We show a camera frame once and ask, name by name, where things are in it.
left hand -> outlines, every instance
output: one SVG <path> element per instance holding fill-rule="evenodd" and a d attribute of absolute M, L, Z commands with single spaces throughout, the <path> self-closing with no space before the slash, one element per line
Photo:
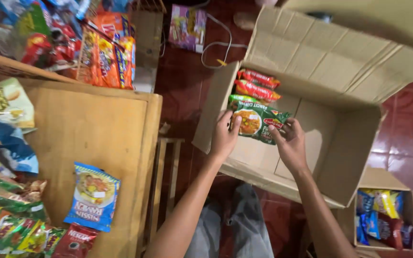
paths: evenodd
<path fill-rule="evenodd" d="M 208 156 L 216 161 L 224 162 L 231 154 L 237 143 L 238 130 L 240 129 L 241 116 L 237 116 L 229 132 L 230 118 L 233 115 L 231 110 L 223 110 L 217 118 L 216 127 L 211 140 L 211 149 Z"/>

gray pants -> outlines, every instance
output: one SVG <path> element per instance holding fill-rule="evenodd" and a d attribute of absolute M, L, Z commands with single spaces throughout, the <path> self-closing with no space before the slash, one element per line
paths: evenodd
<path fill-rule="evenodd" d="M 221 214 L 219 203 L 205 204 L 185 258 L 218 258 Z M 228 225 L 234 232 L 234 257 L 273 258 L 261 204 L 251 185 L 236 188 Z"/>

wooden tabletop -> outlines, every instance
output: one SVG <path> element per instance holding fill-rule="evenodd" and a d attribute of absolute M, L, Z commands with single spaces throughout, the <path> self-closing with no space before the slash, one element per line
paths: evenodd
<path fill-rule="evenodd" d="M 122 181 L 111 232 L 100 232 L 88 258 L 139 257 L 162 108 L 156 94 L 19 79 L 35 109 L 26 135 L 49 180 L 43 201 L 55 226 L 72 205 L 74 161 Z"/>

red tile floor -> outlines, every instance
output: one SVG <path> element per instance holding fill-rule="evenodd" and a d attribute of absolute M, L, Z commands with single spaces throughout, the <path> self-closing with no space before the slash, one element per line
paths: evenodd
<path fill-rule="evenodd" d="M 171 5 L 165 3 L 170 13 Z M 259 9 L 255 7 L 254 1 L 211 0 L 206 10 L 230 28 L 233 43 L 249 43 L 251 32 L 243 31 L 235 26 L 233 14 L 236 11 L 258 12 Z M 228 34 L 222 27 L 208 20 L 206 44 L 214 41 L 228 42 Z M 215 60 L 223 59 L 225 51 L 226 48 L 222 46 L 211 47 L 206 56 L 206 63 L 218 65 L 219 63 Z M 245 49 L 232 48 L 227 62 L 241 60 L 245 53 Z M 155 93 L 163 96 L 161 122 L 167 122 L 172 126 L 167 137 L 186 140 L 181 147 L 176 201 L 196 177 L 205 156 L 190 143 L 214 72 L 202 66 L 200 57 L 200 54 L 167 45 L 165 54 L 159 61 Z M 413 83 L 390 97 L 384 103 L 384 107 L 388 110 L 388 115 L 372 148 L 369 165 L 392 171 L 399 180 L 413 189 Z M 222 200 L 227 200 L 228 198 L 224 196 L 230 195 L 236 184 L 236 179 L 225 175 L 218 176 L 210 194 L 213 197 L 221 196 Z M 166 193 L 168 191 L 167 178 L 164 178 L 163 185 L 163 193 Z M 275 256 L 296 256 L 301 229 L 305 223 L 305 214 L 301 204 L 260 189 L 256 191 L 261 198 L 262 210 Z M 163 222 L 164 214 L 159 217 L 159 222 Z M 232 255 L 231 231 L 227 226 L 223 228 L 220 255 L 221 257 Z M 381 255 L 383 257 L 413 257 L 413 253 L 404 252 L 382 252 Z"/>

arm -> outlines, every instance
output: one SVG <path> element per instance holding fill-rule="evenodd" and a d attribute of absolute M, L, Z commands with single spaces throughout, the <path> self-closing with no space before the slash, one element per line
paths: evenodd
<path fill-rule="evenodd" d="M 229 132 L 228 124 L 231 116 L 232 111 L 221 112 L 219 115 L 211 150 L 202 169 L 176 205 L 173 213 L 165 220 L 154 240 L 148 245 L 145 258 L 182 258 L 186 253 L 213 180 L 237 143 L 241 117 L 236 118 L 237 122 Z"/>
<path fill-rule="evenodd" d="M 318 257 L 358 257 L 313 180 L 305 157 L 305 133 L 299 122 L 289 118 L 283 134 L 274 126 L 269 130 L 281 160 L 294 176 Z"/>

